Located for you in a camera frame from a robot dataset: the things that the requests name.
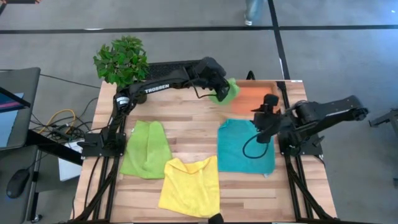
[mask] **towel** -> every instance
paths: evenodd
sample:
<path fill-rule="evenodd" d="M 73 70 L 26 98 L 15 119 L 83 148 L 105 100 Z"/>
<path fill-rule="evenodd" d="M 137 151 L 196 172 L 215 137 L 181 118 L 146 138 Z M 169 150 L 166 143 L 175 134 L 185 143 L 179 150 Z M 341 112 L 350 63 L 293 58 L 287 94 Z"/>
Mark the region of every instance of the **towel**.
<path fill-rule="evenodd" d="M 236 80 L 234 78 L 230 78 L 227 80 L 229 84 L 229 91 L 226 97 L 223 99 L 223 101 L 218 101 L 217 97 L 215 96 L 209 96 L 209 99 L 218 105 L 228 105 L 235 97 L 238 95 L 240 89 L 238 85 L 236 84 Z"/>
<path fill-rule="evenodd" d="M 137 121 L 127 143 L 120 173 L 144 179 L 164 178 L 172 153 L 160 122 Z"/>
<path fill-rule="evenodd" d="M 175 158 L 166 163 L 159 208 L 199 218 L 220 212 L 217 157 L 184 164 Z"/>
<path fill-rule="evenodd" d="M 227 119 L 218 129 L 218 170 L 224 172 L 245 172 L 253 174 L 271 174 L 275 169 L 274 140 L 268 145 L 267 153 L 258 159 L 250 159 L 243 155 L 244 143 L 255 134 L 256 127 L 250 121 Z M 254 138 L 246 146 L 249 156 L 260 156 L 267 144 L 260 144 Z"/>

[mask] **potted plant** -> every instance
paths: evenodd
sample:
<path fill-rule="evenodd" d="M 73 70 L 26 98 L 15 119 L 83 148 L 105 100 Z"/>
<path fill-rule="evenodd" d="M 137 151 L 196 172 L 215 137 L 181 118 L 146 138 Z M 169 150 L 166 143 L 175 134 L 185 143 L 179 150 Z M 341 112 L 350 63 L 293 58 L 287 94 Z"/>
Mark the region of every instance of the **potted plant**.
<path fill-rule="evenodd" d="M 93 57 L 98 78 L 104 78 L 107 83 L 116 84 L 117 91 L 129 85 L 141 82 L 148 74 L 146 51 L 142 41 L 137 37 L 122 36 L 112 41 L 112 46 L 102 45 Z"/>

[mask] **teal cloth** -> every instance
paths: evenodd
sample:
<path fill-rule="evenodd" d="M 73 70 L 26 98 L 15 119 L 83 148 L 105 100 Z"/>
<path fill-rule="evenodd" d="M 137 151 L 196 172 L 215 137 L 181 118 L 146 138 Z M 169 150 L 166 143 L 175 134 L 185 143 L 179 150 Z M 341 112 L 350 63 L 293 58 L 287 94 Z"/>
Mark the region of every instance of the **teal cloth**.
<path fill-rule="evenodd" d="M 218 129 L 218 170 L 271 174 L 275 169 L 274 138 L 271 138 L 268 151 L 263 157 L 250 159 L 243 155 L 244 143 L 257 133 L 256 127 L 250 121 L 227 119 Z M 245 151 L 249 156 L 260 156 L 266 147 L 267 144 L 260 144 L 253 139 L 246 146 Z"/>

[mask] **wooden tabletop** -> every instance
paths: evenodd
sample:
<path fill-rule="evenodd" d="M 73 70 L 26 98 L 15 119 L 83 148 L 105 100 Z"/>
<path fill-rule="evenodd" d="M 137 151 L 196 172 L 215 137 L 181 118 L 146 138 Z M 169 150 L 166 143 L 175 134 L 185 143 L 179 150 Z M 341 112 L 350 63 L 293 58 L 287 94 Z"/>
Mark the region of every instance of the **wooden tabletop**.
<path fill-rule="evenodd" d="M 281 92 L 275 81 L 238 81 L 242 91 L 228 106 L 218 106 L 207 97 L 198 99 L 192 88 L 169 89 L 148 95 L 127 117 L 125 132 L 129 138 L 137 120 L 160 121 L 165 129 L 173 156 L 183 162 L 196 162 L 216 154 L 217 130 L 226 118 L 252 119 L 250 110 L 258 108 L 266 93 Z M 306 100 L 301 81 L 286 81 L 289 103 Z M 93 127 L 106 126 L 112 111 L 116 87 L 102 83 L 95 111 Z M 208 90 L 198 90 L 199 95 Z M 284 157 L 275 142 L 275 171 L 267 178 L 261 174 L 220 172 L 221 214 L 226 222 L 292 222 L 295 221 Z M 75 197 L 75 211 L 83 211 L 88 179 L 96 158 L 85 159 Z M 331 216 L 336 216 L 328 179 L 323 164 L 313 156 L 302 156 L 309 191 Z M 89 201 L 98 189 L 102 159 L 95 169 L 88 195 Z M 163 179 L 145 180 L 118 174 L 114 193 L 111 222 L 206 222 L 157 207 Z M 302 194 L 298 197 L 302 216 L 305 217 Z M 104 202 L 100 218 L 104 217 Z"/>

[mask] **gray floor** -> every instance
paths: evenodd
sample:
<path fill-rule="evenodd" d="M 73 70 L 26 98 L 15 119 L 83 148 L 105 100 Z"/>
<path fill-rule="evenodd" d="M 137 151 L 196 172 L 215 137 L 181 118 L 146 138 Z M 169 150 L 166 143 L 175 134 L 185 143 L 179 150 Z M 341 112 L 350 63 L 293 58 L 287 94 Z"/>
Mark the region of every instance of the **gray floor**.
<path fill-rule="evenodd" d="M 281 26 L 398 24 L 398 2 L 377 0 L 278 0 Z M 269 26 L 267 4 L 256 25 Z M 86 29 L 125 27 L 241 26 L 244 1 L 108 1 L 44 0 L 37 6 L 9 5 L 0 30 Z M 0 35 L 0 69 L 37 66 L 42 73 L 100 85 L 92 62 L 102 44 L 122 34 Z M 279 57 L 271 31 L 133 33 L 144 42 L 150 62 L 193 60 L 212 56 L 229 77 L 244 78 L 253 70 L 258 79 L 281 79 Z M 292 79 L 304 81 L 309 100 L 358 96 L 373 119 L 398 107 L 398 30 L 283 31 L 282 40 Z M 34 114 L 46 122 L 54 112 L 83 112 L 98 89 L 40 78 Z M 92 119 L 95 103 L 83 117 Z M 390 125 L 370 128 L 367 121 L 342 123 L 323 133 L 333 200 L 343 220 L 396 223 L 398 138 Z M 56 169 L 57 161 L 43 161 Z M 67 220 L 76 180 L 40 195 L 42 223 Z M 64 203 L 57 203 L 53 196 Z"/>

